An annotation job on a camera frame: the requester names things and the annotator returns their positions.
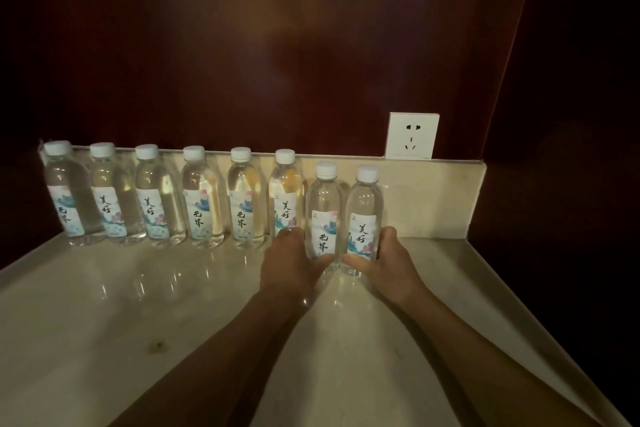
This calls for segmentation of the beige marble backsplash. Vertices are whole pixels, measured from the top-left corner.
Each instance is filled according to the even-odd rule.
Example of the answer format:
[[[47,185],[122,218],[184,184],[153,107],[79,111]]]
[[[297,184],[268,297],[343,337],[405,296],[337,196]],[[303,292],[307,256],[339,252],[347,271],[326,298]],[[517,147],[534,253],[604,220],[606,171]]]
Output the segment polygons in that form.
[[[93,158],[90,148],[89,151],[83,151],[75,150],[72,146],[72,149],[76,160],[86,167],[91,166]],[[135,150],[130,152],[115,148],[115,152],[122,167],[130,175],[134,175],[138,165]],[[183,151],[178,154],[159,150],[159,153],[174,177],[180,180],[186,164]],[[233,240],[226,191],[227,175],[232,166],[230,153],[205,153],[207,164],[219,176],[225,233]],[[383,225],[391,225],[401,237],[465,238],[486,169],[480,163],[356,158],[321,160],[319,157],[300,156],[291,149],[280,149],[274,155],[265,156],[254,156],[252,152],[252,164],[260,173],[263,186],[286,195],[296,193],[296,224],[303,230],[306,227],[306,194],[316,178],[316,164],[321,161],[333,162],[337,166],[337,183],[343,199],[342,214],[349,189],[356,182],[358,167],[365,164],[377,166],[378,186],[383,195],[381,228]]]

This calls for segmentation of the row of water bottles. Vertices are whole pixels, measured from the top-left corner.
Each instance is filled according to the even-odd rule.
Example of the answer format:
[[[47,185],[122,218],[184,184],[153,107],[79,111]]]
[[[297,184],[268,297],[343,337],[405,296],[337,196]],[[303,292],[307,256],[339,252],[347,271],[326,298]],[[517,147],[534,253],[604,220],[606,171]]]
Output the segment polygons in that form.
[[[130,245],[149,238],[164,248],[189,237],[194,245],[209,248],[225,240],[219,176],[202,146],[183,149],[180,180],[155,144],[135,148],[134,175],[118,162],[112,142],[90,145],[90,167],[74,158],[67,140],[46,142],[42,152],[47,189],[71,245],[91,245],[104,237]],[[296,193],[263,186],[249,148],[233,148],[230,158],[226,191],[231,236],[238,246],[258,247],[267,230],[276,236],[296,227]]]

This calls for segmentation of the person's right hand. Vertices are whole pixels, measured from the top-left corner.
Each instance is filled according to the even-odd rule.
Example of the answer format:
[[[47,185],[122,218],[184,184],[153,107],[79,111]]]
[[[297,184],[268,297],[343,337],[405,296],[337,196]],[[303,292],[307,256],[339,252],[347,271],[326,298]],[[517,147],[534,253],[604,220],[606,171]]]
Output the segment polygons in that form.
[[[381,229],[375,264],[376,275],[365,276],[386,300],[403,311],[409,310],[416,297],[428,292],[394,227]]]

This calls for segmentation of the person's left forearm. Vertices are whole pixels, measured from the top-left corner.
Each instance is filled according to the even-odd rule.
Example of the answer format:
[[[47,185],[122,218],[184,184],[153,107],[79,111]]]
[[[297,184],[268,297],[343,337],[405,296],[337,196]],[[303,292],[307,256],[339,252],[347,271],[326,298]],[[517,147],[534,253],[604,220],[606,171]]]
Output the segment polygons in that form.
[[[164,375],[109,427],[246,425],[304,314],[303,299],[266,289]]]

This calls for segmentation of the person's right forearm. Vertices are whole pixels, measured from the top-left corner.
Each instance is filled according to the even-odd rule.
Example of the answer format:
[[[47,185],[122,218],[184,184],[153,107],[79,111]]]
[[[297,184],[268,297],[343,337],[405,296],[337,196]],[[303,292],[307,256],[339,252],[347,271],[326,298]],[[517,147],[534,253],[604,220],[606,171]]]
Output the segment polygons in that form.
[[[471,328],[424,284],[399,302],[429,338],[486,427],[601,427]]]

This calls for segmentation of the white wall power socket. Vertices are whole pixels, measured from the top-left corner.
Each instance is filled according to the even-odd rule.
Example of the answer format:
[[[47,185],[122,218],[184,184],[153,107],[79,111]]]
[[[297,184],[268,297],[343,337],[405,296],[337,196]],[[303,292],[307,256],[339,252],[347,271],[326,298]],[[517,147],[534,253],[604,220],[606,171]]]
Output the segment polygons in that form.
[[[439,114],[391,112],[385,158],[430,161],[439,120]]]

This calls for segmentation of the clear labelled water bottle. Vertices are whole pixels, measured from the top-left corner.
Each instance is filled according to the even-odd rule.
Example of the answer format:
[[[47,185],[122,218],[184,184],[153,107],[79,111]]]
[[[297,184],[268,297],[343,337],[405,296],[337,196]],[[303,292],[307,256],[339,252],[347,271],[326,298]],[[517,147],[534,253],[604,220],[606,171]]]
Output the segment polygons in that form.
[[[342,191],[337,183],[337,166],[333,162],[316,164],[315,180],[306,194],[305,247],[311,259],[333,254],[334,260],[326,269],[339,267],[338,248],[342,231]]]
[[[375,261],[383,217],[383,195],[378,186],[378,167],[360,165],[356,182],[346,197],[340,232],[340,254]]]

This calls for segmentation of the person's left hand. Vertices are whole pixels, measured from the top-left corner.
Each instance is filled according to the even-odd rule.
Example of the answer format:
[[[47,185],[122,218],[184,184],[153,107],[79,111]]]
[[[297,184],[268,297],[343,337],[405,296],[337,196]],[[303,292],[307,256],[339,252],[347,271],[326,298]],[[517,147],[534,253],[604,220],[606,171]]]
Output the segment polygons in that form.
[[[305,232],[297,227],[281,230],[265,251],[260,268],[260,293],[288,303],[303,303],[314,293],[321,277],[303,272],[307,258]]]

